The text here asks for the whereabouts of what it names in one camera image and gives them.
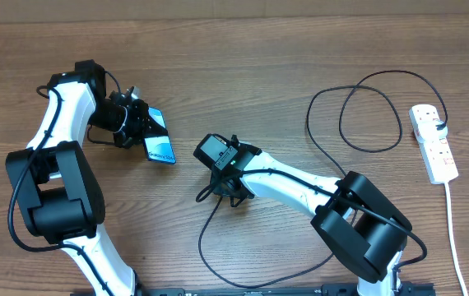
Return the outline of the Samsung Galaxy smartphone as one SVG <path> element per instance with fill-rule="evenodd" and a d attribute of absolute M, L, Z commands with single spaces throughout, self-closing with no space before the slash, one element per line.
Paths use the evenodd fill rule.
<path fill-rule="evenodd" d="M 152 116 L 162 116 L 164 118 L 163 113 L 159 109 L 152 107 L 149 108 L 148 114 Z M 174 150 L 169 136 L 144 138 L 143 145 L 148 160 L 164 164 L 176 163 Z"/>

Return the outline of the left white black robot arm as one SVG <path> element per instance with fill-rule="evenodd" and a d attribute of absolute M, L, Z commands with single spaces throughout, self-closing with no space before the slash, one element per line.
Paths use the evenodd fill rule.
<path fill-rule="evenodd" d="M 143 146 L 150 161 L 175 164 L 176 157 L 162 112 L 143 101 L 135 86 L 108 94 L 110 76 L 100 64 L 85 60 L 37 87 L 49 105 L 26 148 L 7 155 L 13 189 L 7 227 L 27 252 L 64 251 L 95 295 L 145 295 L 136 271 L 106 231 L 103 192 L 82 144 L 98 127 L 112 133 L 112 146 Z"/>

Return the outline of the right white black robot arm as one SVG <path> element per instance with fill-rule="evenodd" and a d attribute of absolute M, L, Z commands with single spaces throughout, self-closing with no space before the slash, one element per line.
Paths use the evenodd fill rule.
<path fill-rule="evenodd" d="M 398 272 L 409 239 L 423 242 L 411 222 L 364 175 L 323 177 L 293 168 L 236 136 L 208 134 L 193 152 L 211 170 L 196 200 L 227 197 L 233 207 L 271 198 L 310 219 L 333 256 L 359 278 L 359 295 L 403 295 Z"/>

